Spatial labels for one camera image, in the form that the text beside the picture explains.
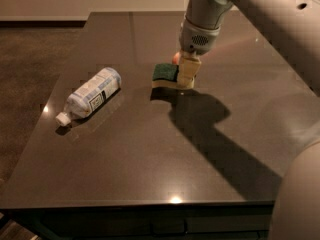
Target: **white bottle cap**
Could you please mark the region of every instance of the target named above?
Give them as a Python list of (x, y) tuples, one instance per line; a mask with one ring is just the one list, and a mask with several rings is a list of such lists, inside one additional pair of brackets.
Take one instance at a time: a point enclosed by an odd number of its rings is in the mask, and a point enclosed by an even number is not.
[(67, 113), (61, 112), (59, 115), (56, 116), (56, 121), (59, 125), (61, 126), (67, 126), (68, 124), (71, 123), (71, 119), (68, 116)]

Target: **dark tabletop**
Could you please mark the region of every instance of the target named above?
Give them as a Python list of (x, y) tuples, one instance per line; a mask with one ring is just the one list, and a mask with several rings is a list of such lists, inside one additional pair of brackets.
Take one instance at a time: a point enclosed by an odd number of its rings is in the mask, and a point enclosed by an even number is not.
[[(1, 209), (272, 203), (314, 141), (320, 102), (238, 11), (190, 91), (151, 88), (182, 12), (92, 13), (6, 185)], [(104, 66), (122, 89), (63, 130), (68, 95)]]

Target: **bottle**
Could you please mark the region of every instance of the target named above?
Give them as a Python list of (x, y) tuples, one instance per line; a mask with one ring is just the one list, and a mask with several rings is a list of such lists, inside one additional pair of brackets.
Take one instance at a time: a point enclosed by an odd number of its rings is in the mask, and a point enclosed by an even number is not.
[(63, 112), (56, 116), (60, 126), (86, 118), (121, 87), (121, 77), (113, 68), (103, 68), (67, 99)]

